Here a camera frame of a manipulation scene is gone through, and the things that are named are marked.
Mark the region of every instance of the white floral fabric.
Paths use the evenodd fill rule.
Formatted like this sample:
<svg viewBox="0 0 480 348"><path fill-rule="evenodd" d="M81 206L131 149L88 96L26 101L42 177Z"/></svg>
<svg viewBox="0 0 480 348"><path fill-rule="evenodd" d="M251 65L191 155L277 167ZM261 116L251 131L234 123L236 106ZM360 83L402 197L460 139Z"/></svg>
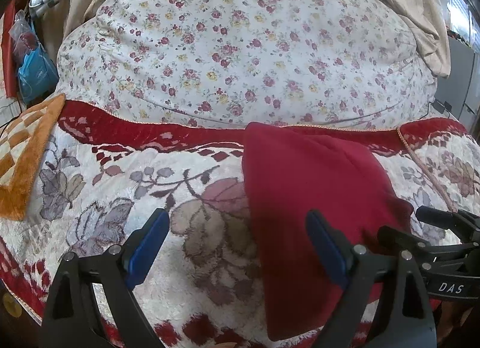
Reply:
<svg viewBox="0 0 480 348"><path fill-rule="evenodd" d="M392 127L436 78L378 0L106 0L58 55L57 92L140 122Z"/></svg>

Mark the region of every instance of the silver bolt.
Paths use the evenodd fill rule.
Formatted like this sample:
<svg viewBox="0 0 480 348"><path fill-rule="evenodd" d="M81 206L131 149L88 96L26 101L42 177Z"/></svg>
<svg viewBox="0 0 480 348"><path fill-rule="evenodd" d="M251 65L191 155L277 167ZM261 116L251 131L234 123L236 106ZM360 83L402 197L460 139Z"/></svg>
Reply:
<svg viewBox="0 0 480 348"><path fill-rule="evenodd" d="M408 250L403 250L400 255L402 256L403 259L405 260L411 260L412 259L412 254Z"/></svg>
<svg viewBox="0 0 480 348"><path fill-rule="evenodd" d="M363 245L358 244L353 247L353 251L356 254L365 254L367 252L367 248L364 247Z"/></svg>
<svg viewBox="0 0 480 348"><path fill-rule="evenodd" d="M66 262L72 261L74 257L75 257L75 253L73 252L67 252L66 254L63 255L63 259Z"/></svg>
<svg viewBox="0 0 480 348"><path fill-rule="evenodd" d="M111 247L109 247L110 254L119 254L121 250L122 247L120 245L112 245Z"/></svg>

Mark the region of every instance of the red cloth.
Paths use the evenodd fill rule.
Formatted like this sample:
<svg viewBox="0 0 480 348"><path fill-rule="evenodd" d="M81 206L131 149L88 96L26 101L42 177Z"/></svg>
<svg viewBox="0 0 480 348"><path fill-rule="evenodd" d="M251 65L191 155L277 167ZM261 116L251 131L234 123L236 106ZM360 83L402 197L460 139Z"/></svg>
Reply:
<svg viewBox="0 0 480 348"><path fill-rule="evenodd" d="M17 97L18 82L14 62L14 41L8 31L15 22L15 0L12 0L5 9L3 16L3 32L1 40L3 80L7 97Z"/></svg>
<svg viewBox="0 0 480 348"><path fill-rule="evenodd" d="M324 325L341 295L307 237L310 209L373 252L380 251L380 226L410 232L413 207L397 198L383 167L356 142L251 123L242 165L272 340Z"/></svg>

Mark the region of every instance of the floral bed sheet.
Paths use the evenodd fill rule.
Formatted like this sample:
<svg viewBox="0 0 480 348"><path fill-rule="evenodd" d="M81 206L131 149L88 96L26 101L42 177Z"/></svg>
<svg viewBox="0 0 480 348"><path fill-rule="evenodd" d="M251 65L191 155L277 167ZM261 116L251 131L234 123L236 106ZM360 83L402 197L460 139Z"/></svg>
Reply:
<svg viewBox="0 0 480 348"><path fill-rule="evenodd" d="M398 126L436 78L379 0L106 0L64 41L57 92L133 121Z"/></svg>
<svg viewBox="0 0 480 348"><path fill-rule="evenodd" d="M400 198L415 208L447 209L396 130L298 129L368 146ZM463 126L436 118L401 130L455 207L478 213L480 147ZM0 219L0 278L40 321L66 251L99 254L122 243L156 208L166 208L170 232L145 283L134 290L166 346L305 346L315 331L279 342L267 337L259 261L243 188L243 132L129 123L95 106L67 101L25 220ZM414 215L411 229L432 244L458 243L452 232L420 223ZM95 292L109 335L121 345L106 299L98 287ZM375 304L369 305L358 341L374 310Z"/></svg>

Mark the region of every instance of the red and white blanket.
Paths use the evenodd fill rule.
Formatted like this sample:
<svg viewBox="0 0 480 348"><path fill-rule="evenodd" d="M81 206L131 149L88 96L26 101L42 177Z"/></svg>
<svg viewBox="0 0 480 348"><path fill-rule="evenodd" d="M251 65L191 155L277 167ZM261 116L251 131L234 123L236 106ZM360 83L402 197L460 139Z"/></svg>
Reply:
<svg viewBox="0 0 480 348"><path fill-rule="evenodd" d="M446 203L396 130L343 131L293 126L367 146L399 198L447 210ZM456 207L479 212L480 147L460 123L429 119L401 132ZM22 222L0 219L0 278L41 320L59 259L73 250L98 254L122 243L155 208L170 212L171 230L144 284L134 290L167 346L303 346L316 332L272 342L263 286L249 230L243 187L243 130L132 123L87 103L66 102L52 131ZM433 244L458 239L411 218ZM95 288L109 334L119 341L102 290ZM364 322L371 321L369 305Z"/></svg>

